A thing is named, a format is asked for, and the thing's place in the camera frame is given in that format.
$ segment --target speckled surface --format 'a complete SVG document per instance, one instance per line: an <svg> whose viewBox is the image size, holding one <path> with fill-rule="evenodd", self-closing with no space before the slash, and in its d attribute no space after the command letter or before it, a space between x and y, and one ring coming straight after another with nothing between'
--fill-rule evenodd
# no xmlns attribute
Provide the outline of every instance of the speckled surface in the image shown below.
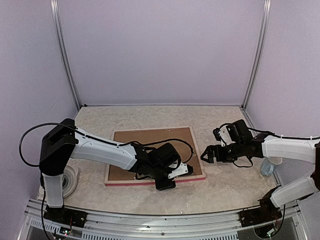
<svg viewBox="0 0 320 240"><path fill-rule="evenodd" d="M112 131L192 126L199 151L217 144L212 130L223 123L243 119L238 107L221 106L114 106L83 107L76 126L104 138ZM204 162L206 180L177 183L175 189L157 191L154 185L105 186L106 165L71 159L80 170L75 192L65 200L68 206L128 214L196 214L227 211L258 205L258 199L276 185L272 177L260 174L261 159L254 167ZM240 159L238 165L248 164Z"/></svg>

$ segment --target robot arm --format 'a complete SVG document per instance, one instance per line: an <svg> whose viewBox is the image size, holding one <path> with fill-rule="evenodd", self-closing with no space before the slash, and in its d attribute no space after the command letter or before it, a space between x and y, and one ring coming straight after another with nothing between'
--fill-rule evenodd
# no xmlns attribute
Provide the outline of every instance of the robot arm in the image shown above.
<svg viewBox="0 0 320 240"><path fill-rule="evenodd" d="M216 162L234 163L239 157L287 158L305 161L315 165L315 171L284 186L272 189L260 200L260 211L254 214L258 221L252 221L250 210L242 211L243 226L258 224L279 216L279 207L294 200L306 198L320 190L320 144L319 140L282 138L265 131L253 137L243 120L224 124L216 128L213 134L219 145L210 145L201 155L201 159L213 164Z"/></svg>
<svg viewBox="0 0 320 240"><path fill-rule="evenodd" d="M61 124L76 131L56 126L42 139L39 168L49 208L64 205L62 180L69 158L97 161L148 176L155 180L158 190L174 188L174 177L193 172L170 143L151 149L136 142L126 144L92 135L76 128L72 119Z"/></svg>

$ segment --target metal track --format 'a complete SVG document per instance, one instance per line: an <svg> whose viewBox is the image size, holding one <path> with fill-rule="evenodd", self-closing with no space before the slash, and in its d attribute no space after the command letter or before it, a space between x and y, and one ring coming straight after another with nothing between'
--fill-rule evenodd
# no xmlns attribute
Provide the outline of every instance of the metal track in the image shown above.
<svg viewBox="0 0 320 240"><path fill-rule="evenodd" d="M92 236L93 240L99 240L100 237L118 240L205 240L217 237L223 239L225 236L233 236L238 231L252 228L241 227L238 213L242 209L192 215L137 215L70 208L88 213L84 228L72 228L72 238L81 240L88 239L88 236L89 239ZM287 204L285 218L296 217L298 211L296 202ZM25 210L24 227L27 229L33 220L34 227L42 227L36 223L41 220L41 202L31 199ZM48 231L56 229L57 226L66 227L49 220L45 220L45 225Z"/></svg>
<svg viewBox="0 0 320 240"><path fill-rule="evenodd" d="M241 107L240 104L200 104L200 103L153 103L153 104L101 104L101 105L95 105L95 104L89 104L85 105L84 107L139 107L139 106L195 106L195 107Z"/></svg>
<svg viewBox="0 0 320 240"><path fill-rule="evenodd" d="M242 103L243 109L246 109L254 88L254 84L256 82L258 68L260 65L261 56L263 53L264 45L265 45L265 39L267 34L267 28L269 23L269 16L270 16L270 9L271 9L271 0L264 0L264 8L263 8L263 15L262 15L262 21L261 21L261 27L260 27L260 33L259 33L259 40L258 45L255 52L254 62L250 73L250 79L249 84L247 86L244 100Z"/></svg>
<svg viewBox="0 0 320 240"><path fill-rule="evenodd" d="M79 111L81 108L81 100L76 88L76 84L74 82L72 73L71 73L71 69L70 69L70 64L69 64L69 60L68 60L68 56L67 56L67 51L66 51L66 47L65 47L65 42L64 42L64 35L63 35L63 31L62 31L62 26L61 26L61 20L60 20L60 15L59 15L59 6L58 6L58 0L50 0L50 5L51 5L51 12L52 12L52 17L53 17L53 22L54 22L54 26L55 26L55 34L56 34L56 38L58 41L58 46L60 49L60 54L61 54L61 58L62 58L62 63L63 63L63 67L64 67L64 71L66 74L66 78L72 93L72 98L74 101L74 104L77 108L77 110Z"/></svg>

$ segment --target lavender wall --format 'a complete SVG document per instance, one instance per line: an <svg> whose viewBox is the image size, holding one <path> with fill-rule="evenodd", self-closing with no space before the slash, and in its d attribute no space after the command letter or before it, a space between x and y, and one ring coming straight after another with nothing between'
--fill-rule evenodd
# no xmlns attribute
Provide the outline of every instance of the lavender wall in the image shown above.
<svg viewBox="0 0 320 240"><path fill-rule="evenodd" d="M33 125L73 118L48 0L0 1L0 239L13 240L39 169L22 163L20 136ZM23 152L39 161L42 129L26 138Z"/></svg>
<svg viewBox="0 0 320 240"><path fill-rule="evenodd" d="M263 0L68 0L59 9L88 105L240 105Z"/></svg>
<svg viewBox="0 0 320 240"><path fill-rule="evenodd" d="M290 136L318 136L320 1L272 0L271 15L248 114L257 128ZM285 160L284 183L313 166ZM312 240L319 239L320 193L299 203Z"/></svg>

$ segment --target wooden board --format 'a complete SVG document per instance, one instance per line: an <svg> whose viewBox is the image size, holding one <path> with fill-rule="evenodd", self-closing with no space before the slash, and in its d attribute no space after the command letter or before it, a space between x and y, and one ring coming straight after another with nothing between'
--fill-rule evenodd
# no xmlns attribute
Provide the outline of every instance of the wooden board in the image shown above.
<svg viewBox="0 0 320 240"><path fill-rule="evenodd" d="M193 174L189 176L176 177L175 181L188 182L206 179L204 167L200 160L199 149L196 144L194 134L191 127L176 127L176 128L157 128L157 129L139 129L139 130L122 130L114 131L111 139L117 142L126 143L130 141L138 141L142 144L158 142L165 139L181 139L188 142L194 151L193 157L188 162L193 166ZM187 145L179 141L170 142L181 156L181 160L186 161L191 152ZM129 186L129 185L150 185L155 184L153 179L135 180L135 173L128 172L117 166L107 165L105 171L104 184L106 186Z"/></svg>

